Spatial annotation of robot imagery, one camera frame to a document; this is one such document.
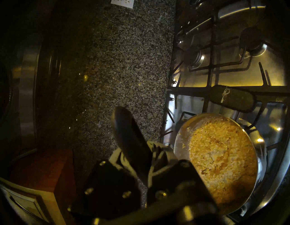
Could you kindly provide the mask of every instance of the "electrical outlet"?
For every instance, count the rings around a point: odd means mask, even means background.
[[[112,0],[111,4],[133,8],[134,0]]]

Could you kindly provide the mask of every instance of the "oatmeal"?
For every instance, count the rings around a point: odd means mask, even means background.
[[[203,119],[190,139],[189,158],[222,214],[250,196],[257,177],[255,149],[230,119]]]

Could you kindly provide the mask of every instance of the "stainless steel pot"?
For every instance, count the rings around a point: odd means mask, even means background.
[[[202,114],[191,117],[182,125],[182,127],[180,128],[176,136],[175,145],[174,145],[174,154],[177,156],[179,160],[180,159],[190,160],[188,148],[189,148],[189,141],[192,136],[192,133],[203,124],[202,119],[209,118],[209,117],[225,118],[225,116],[216,114],[216,113],[202,113]],[[257,156],[258,171],[257,171],[256,183],[251,193],[252,195],[253,192],[258,188],[266,172],[267,152],[266,152],[265,142],[264,142],[263,137],[260,135],[260,133],[255,127],[252,127],[251,129],[246,129],[247,126],[251,125],[249,122],[243,119],[238,119],[237,122],[234,120],[232,121],[236,123],[237,126],[239,126],[240,129],[244,133],[247,134],[247,136],[250,138],[253,144],[253,147],[255,148],[255,153]],[[232,211],[228,213],[232,213],[238,210],[239,208],[241,208],[241,215],[243,214],[244,211],[246,212],[247,203],[248,201],[250,201],[251,195],[248,196],[247,199],[245,199],[244,202],[238,208],[233,208]]]

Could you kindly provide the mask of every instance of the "saucepan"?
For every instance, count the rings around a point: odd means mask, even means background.
[[[180,128],[174,145],[174,154],[177,156],[177,158],[180,159],[186,159],[190,160],[189,156],[189,143],[191,140],[191,137],[194,133],[194,131],[199,128],[203,123],[205,119],[225,119],[226,117],[220,114],[216,113],[202,113],[195,115],[188,119]],[[222,214],[229,214],[232,213],[242,206],[246,206],[247,202],[249,201],[250,196],[253,194],[255,189],[258,187],[260,182],[262,181],[264,174],[266,172],[266,148],[265,148],[265,142],[263,137],[260,135],[258,130],[255,127],[252,127],[249,129],[249,126],[251,125],[249,122],[238,119],[237,122],[228,118],[232,122],[235,123],[235,126],[237,129],[240,129],[242,132],[244,132],[247,137],[250,139],[251,144],[254,148],[251,148],[252,151],[255,151],[256,155],[256,163],[257,163],[257,171],[256,171],[256,180],[255,183],[252,184],[252,192],[248,194],[246,197],[240,198],[238,201],[233,201],[230,205],[227,205],[227,207],[224,207],[221,209]]]

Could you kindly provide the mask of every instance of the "stainless steel stovetop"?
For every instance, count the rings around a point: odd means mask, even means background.
[[[275,20],[261,1],[180,1],[171,72],[160,142],[174,148],[183,122],[195,114],[214,112],[243,119],[265,142],[266,172],[249,201],[229,215],[236,222],[267,205],[290,164],[290,90],[281,42],[273,37]],[[250,113],[214,104],[215,85],[252,93]]]

